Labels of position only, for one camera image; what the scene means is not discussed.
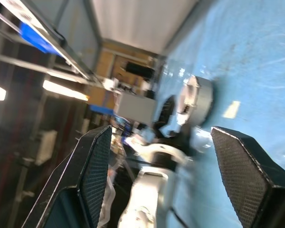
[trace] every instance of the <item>cable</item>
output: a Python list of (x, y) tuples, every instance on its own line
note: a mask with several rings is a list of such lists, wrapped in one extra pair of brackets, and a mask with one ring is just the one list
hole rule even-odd
[(179, 217), (179, 215), (176, 213), (176, 211), (174, 210), (174, 208), (170, 209), (171, 212), (175, 215), (176, 219), (185, 227), (185, 228), (189, 228), (189, 226), (187, 226), (187, 224)]

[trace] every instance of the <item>blue floor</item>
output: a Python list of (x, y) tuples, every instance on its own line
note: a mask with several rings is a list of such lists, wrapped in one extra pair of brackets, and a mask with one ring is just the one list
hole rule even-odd
[[(285, 0), (201, 0), (186, 26), (168, 56), (157, 114), (191, 74), (210, 79), (213, 110), (192, 143), (211, 126), (231, 128), (253, 136), (285, 169)], [(240, 101), (236, 117), (224, 118), (233, 101)], [(174, 119), (168, 129), (177, 128)], [(180, 171), (175, 208), (190, 228), (240, 228), (207, 140), (210, 147)]]

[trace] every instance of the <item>metal pole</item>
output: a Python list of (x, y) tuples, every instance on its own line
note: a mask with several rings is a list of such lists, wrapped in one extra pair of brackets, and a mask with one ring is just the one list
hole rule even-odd
[(45, 66), (40, 66), (34, 63), (30, 63), (30, 62), (26, 62), (26, 61), (22, 61), (16, 58), (11, 58), (8, 56), (4, 56), (4, 55), (0, 55), (0, 61), (5, 62), (5, 63), (9, 63), (9, 64), (13, 64), (19, 67), (23, 67), (23, 68), (27, 68), (30, 70), (36, 70), (45, 74), (49, 74), (51, 76), (54, 77), (59, 77), (65, 80), (69, 80), (69, 81), (73, 81), (73, 82), (79, 82), (82, 84), (90, 84), (88, 81), (86, 81), (84, 78), (79, 77), (79, 76), (75, 76), (72, 74), (68, 74), (59, 70), (53, 70), (50, 68), (47, 68)]
[(4, 37), (5, 39), (9, 40), (10, 42), (14, 42), (14, 40), (11, 37), (9, 37), (9, 34), (7, 32), (0, 30), (0, 36)]
[(16, 25), (14, 25), (4, 14), (2, 15), (0, 13), (0, 20), (2, 20), (4, 23), (10, 26), (16, 32), (20, 33), (20, 29)]
[(54, 67), (73, 72), (72, 67), (56, 63)]

